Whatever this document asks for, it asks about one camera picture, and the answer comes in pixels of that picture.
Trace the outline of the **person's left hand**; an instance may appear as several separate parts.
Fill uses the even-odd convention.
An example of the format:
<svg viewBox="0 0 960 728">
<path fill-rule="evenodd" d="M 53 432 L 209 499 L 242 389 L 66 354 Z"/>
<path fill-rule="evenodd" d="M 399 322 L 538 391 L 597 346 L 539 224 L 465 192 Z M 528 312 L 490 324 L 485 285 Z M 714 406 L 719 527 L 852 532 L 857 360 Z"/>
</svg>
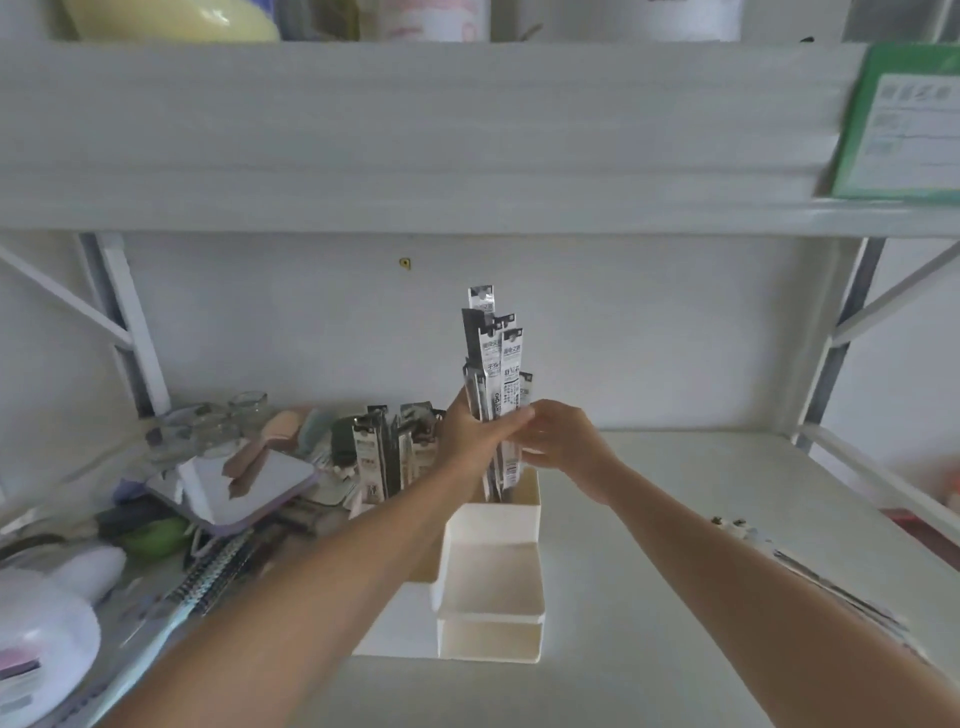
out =
<svg viewBox="0 0 960 728">
<path fill-rule="evenodd" d="M 486 447 L 480 439 L 481 424 L 474 417 L 467 387 L 463 386 L 442 420 L 439 430 L 438 455 L 434 470 L 450 491 L 452 503 L 459 506 L 473 497 L 474 491 L 494 462 L 500 445 Z"/>
</svg>

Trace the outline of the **bundle of pen refill packets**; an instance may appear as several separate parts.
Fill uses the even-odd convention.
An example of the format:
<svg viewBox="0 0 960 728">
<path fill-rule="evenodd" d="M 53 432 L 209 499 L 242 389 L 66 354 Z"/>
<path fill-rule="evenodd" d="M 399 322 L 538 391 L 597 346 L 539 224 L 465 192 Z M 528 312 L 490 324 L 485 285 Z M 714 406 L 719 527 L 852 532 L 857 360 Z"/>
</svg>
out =
<svg viewBox="0 0 960 728">
<path fill-rule="evenodd" d="M 467 298 L 463 384 L 472 417 L 488 423 L 531 404 L 533 375 L 522 370 L 524 329 L 514 313 L 498 315 L 495 287 L 471 286 Z M 521 473 L 519 449 L 509 442 L 498 444 L 483 479 L 486 500 L 510 504 Z"/>
</svg>

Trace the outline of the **person's left forearm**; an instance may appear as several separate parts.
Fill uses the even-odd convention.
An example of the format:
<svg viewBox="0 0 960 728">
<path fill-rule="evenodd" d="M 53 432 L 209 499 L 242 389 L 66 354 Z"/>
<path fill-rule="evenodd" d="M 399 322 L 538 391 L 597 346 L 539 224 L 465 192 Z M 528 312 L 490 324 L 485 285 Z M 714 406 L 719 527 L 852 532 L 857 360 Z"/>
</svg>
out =
<svg viewBox="0 0 960 728">
<path fill-rule="evenodd" d="M 451 463 L 247 588 L 95 728 L 284 728 L 440 539 L 481 476 Z"/>
</svg>

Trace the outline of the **person's right forearm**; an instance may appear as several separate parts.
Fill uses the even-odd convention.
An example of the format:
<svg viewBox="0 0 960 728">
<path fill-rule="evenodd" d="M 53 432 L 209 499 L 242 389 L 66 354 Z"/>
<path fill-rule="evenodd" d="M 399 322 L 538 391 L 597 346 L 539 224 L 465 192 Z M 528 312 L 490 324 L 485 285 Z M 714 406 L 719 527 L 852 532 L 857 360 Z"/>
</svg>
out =
<svg viewBox="0 0 960 728">
<path fill-rule="evenodd" d="M 603 499 L 776 728 L 960 728 L 960 690 L 618 460 Z"/>
</svg>

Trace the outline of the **standing group of refill packets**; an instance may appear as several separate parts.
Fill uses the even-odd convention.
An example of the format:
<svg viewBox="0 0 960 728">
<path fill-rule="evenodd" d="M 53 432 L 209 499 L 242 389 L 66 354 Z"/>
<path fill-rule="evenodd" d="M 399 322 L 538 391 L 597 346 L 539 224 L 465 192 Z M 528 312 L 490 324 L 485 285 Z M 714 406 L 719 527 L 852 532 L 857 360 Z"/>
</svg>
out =
<svg viewBox="0 0 960 728">
<path fill-rule="evenodd" d="M 351 519 L 399 495 L 433 467 L 439 430 L 447 411 L 431 402 L 370 405 L 353 420 L 357 484 L 349 500 Z"/>
</svg>

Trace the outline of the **pink brown brush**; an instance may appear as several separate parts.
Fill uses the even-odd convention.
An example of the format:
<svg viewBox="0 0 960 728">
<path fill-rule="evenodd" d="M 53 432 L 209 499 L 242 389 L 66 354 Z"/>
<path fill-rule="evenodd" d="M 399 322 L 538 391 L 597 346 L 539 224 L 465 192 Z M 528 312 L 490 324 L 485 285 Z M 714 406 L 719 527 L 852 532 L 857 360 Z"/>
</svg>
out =
<svg viewBox="0 0 960 728">
<path fill-rule="evenodd" d="M 299 411 L 283 410 L 273 416 L 252 440 L 244 443 L 222 466 L 222 476 L 229 479 L 227 495 L 231 501 L 247 495 L 253 488 L 269 458 L 271 447 L 290 446 L 296 439 L 304 418 Z"/>
</svg>

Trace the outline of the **white purple-edged tablet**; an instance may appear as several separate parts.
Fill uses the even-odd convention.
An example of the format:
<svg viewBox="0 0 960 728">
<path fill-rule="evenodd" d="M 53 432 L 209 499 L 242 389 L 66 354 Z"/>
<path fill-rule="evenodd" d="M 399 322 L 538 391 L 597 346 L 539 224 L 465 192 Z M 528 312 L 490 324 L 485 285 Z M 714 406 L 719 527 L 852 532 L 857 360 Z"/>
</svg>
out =
<svg viewBox="0 0 960 728">
<path fill-rule="evenodd" d="M 167 467 L 147 480 L 147 492 L 191 525 L 213 536 L 231 536 L 317 482 L 316 467 L 273 449 L 261 451 L 241 476 L 224 475 L 223 467 L 244 444 L 226 443 Z"/>
</svg>

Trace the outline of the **white shelf unit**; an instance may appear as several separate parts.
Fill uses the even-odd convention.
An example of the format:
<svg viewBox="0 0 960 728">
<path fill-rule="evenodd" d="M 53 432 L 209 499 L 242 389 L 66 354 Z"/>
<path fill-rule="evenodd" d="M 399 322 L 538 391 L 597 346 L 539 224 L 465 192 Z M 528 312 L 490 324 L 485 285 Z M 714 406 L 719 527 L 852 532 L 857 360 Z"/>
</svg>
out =
<svg viewBox="0 0 960 728">
<path fill-rule="evenodd" d="M 129 348 L 10 237 L 960 233 L 840 179 L 884 65 L 960 49 L 0 40 L 0 261 Z"/>
</svg>

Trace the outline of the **clear glass jar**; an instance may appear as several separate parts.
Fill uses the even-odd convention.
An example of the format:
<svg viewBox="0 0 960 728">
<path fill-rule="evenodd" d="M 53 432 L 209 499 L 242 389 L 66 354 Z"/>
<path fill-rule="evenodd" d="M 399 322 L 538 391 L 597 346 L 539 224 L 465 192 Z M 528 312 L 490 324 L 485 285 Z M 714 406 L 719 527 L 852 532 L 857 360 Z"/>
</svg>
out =
<svg viewBox="0 0 960 728">
<path fill-rule="evenodd" d="M 156 418 L 148 432 L 148 460 L 183 462 L 221 445 L 254 436 L 277 413 L 265 392 L 246 391 L 226 401 L 197 401 Z"/>
</svg>

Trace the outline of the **flat pile of refill packets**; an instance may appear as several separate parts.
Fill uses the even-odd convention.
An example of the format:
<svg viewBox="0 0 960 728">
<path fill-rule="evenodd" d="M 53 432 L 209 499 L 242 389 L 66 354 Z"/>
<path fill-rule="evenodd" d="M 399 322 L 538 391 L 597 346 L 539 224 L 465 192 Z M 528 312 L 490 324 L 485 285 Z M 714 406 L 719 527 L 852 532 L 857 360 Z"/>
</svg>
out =
<svg viewBox="0 0 960 728">
<path fill-rule="evenodd" d="M 908 651 L 924 665 L 932 670 L 938 669 L 937 665 L 930 660 L 927 650 L 912 635 L 909 626 L 898 614 L 890 611 L 881 603 L 871 601 L 847 586 L 832 580 L 789 551 L 781 549 L 774 540 L 768 538 L 762 531 L 753 527 L 743 518 L 728 519 L 722 516 L 713 516 L 710 521 L 716 528 L 746 543 L 755 551 L 764 554 L 794 576 L 829 594 L 834 601 L 857 613 L 862 621 L 872 625 L 887 639 Z"/>
</svg>

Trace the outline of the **spiral notebook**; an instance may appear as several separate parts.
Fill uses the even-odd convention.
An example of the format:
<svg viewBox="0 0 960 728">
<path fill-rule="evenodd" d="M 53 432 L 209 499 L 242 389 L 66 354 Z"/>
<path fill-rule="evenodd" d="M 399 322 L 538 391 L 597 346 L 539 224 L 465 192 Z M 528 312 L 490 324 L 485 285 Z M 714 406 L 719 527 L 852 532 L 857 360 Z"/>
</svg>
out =
<svg viewBox="0 0 960 728">
<path fill-rule="evenodd" d="M 204 614 L 253 554 L 256 532 L 252 529 L 230 538 L 215 540 L 208 552 L 187 570 L 186 575 L 161 602 L 164 618 L 185 620 Z"/>
</svg>

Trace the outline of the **green round object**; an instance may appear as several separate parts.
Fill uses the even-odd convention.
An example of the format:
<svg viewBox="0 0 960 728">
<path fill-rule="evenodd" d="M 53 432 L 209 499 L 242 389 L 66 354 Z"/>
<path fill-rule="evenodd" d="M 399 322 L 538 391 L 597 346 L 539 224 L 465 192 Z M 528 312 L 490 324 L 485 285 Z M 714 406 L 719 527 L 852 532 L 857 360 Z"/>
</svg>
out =
<svg viewBox="0 0 960 728">
<path fill-rule="evenodd" d="M 178 516 L 158 519 L 117 537 L 116 545 L 132 559 L 162 560 L 185 547 L 188 528 L 188 521 Z"/>
</svg>

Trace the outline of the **white pink patterned container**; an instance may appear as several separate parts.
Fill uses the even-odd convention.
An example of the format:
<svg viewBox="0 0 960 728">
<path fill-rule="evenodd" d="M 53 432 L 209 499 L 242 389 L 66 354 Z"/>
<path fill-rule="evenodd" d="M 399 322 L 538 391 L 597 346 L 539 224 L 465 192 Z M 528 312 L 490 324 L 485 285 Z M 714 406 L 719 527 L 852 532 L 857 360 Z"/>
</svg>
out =
<svg viewBox="0 0 960 728">
<path fill-rule="evenodd" d="M 378 42 L 488 43 L 491 0 L 376 0 Z"/>
</svg>

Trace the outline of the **white rabbit-shaped device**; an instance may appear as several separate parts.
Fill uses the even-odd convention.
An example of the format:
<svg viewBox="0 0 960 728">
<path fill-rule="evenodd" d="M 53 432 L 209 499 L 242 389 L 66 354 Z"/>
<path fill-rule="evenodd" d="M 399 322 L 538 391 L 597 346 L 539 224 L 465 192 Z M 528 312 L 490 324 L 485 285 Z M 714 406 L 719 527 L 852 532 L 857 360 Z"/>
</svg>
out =
<svg viewBox="0 0 960 728">
<path fill-rule="evenodd" d="M 83 682 L 101 646 L 94 605 L 126 561 L 94 541 L 0 565 L 0 728 L 31 728 Z"/>
</svg>

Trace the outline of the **yellow bowl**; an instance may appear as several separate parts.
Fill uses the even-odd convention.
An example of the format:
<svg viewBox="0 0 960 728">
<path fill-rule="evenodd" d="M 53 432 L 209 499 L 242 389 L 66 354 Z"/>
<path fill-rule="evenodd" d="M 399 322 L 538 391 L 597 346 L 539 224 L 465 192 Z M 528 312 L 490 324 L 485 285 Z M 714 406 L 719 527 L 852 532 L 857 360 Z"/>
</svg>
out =
<svg viewBox="0 0 960 728">
<path fill-rule="evenodd" d="M 94 43 L 278 43 L 273 16 L 253 0 L 61 0 Z"/>
</svg>

